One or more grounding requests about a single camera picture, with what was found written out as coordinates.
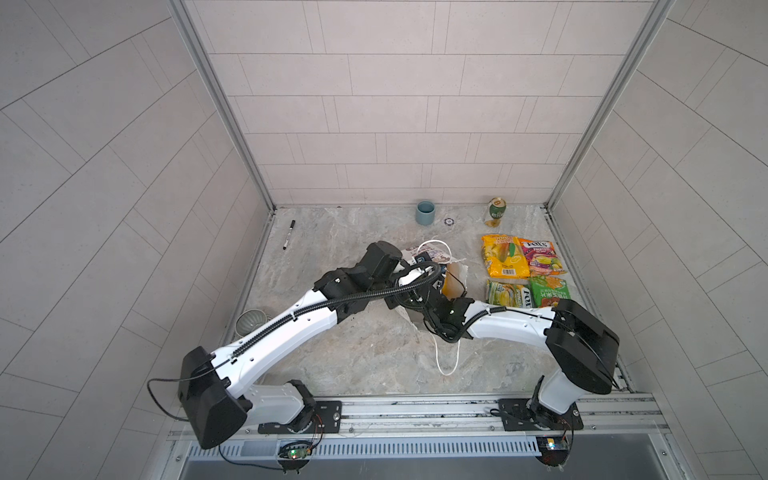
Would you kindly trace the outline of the green snack bag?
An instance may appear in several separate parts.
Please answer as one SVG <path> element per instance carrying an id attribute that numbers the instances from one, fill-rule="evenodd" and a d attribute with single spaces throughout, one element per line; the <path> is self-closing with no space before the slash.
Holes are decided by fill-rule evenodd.
<path id="1" fill-rule="evenodd" d="M 531 276 L 529 289 L 536 307 L 556 306 L 560 300 L 571 300 L 567 282 L 559 276 Z"/>
<path id="2" fill-rule="evenodd" d="M 510 308 L 534 308 L 531 290 L 525 284 L 511 284 L 494 280 L 486 281 L 487 302 Z"/>

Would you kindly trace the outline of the yellow candy snack bag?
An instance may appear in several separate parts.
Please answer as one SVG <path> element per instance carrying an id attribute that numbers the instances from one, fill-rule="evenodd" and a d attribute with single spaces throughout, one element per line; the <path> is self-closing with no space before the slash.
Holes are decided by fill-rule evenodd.
<path id="1" fill-rule="evenodd" d="M 530 267 L 518 239 L 509 235 L 490 234 L 482 237 L 482 257 L 488 275 L 496 279 L 527 279 Z"/>

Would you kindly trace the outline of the pink candy snack bag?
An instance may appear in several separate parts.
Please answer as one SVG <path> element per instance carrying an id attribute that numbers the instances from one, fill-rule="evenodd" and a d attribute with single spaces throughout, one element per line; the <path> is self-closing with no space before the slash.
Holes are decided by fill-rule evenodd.
<path id="1" fill-rule="evenodd" d="M 562 275 L 567 272 L 551 241 L 517 239 L 531 276 Z"/>

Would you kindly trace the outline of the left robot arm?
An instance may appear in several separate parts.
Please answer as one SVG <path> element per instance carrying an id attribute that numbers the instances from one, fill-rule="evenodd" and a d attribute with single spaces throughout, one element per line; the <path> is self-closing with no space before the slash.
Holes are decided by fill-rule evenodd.
<path id="1" fill-rule="evenodd" d="M 257 387 L 255 381 L 370 302 L 428 289 L 441 273 L 438 263 L 407 264 L 394 245 L 378 241 L 356 265 L 325 273 L 290 308 L 254 332 L 213 352 L 201 346 L 189 351 L 181 363 L 177 396 L 199 446 L 215 448 L 248 423 L 303 428 L 315 406 L 303 383 Z"/>

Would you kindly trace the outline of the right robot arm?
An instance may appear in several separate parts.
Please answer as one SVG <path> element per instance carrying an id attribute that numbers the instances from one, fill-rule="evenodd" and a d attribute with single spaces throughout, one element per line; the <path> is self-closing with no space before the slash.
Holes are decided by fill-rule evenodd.
<path id="1" fill-rule="evenodd" d="M 448 299 L 429 293 L 420 310 L 427 328 L 447 343 L 462 339 L 500 339 L 544 349 L 557 363 L 543 376 L 523 406 L 499 406 L 515 428 L 566 431 L 583 427 L 576 402 L 584 395 L 607 395 L 614 387 L 619 336 L 578 302 L 514 309 L 469 297 Z"/>

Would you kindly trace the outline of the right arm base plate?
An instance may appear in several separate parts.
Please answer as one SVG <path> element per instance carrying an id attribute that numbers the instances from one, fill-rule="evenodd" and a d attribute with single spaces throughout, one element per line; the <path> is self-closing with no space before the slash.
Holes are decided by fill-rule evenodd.
<path id="1" fill-rule="evenodd" d="M 492 416 L 501 419 L 505 431 L 578 431 L 584 428 L 580 411 L 575 403 L 563 414 L 557 414 L 536 402 L 524 398 L 502 398 Z"/>

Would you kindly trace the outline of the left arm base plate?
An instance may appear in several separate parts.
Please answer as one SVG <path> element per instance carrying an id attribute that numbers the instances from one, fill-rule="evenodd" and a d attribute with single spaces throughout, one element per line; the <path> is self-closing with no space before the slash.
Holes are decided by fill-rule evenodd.
<path id="1" fill-rule="evenodd" d="M 287 424 L 264 423 L 258 426 L 259 434 L 335 434 L 340 430 L 343 403 L 341 401 L 316 401 L 305 406 L 298 416 Z"/>

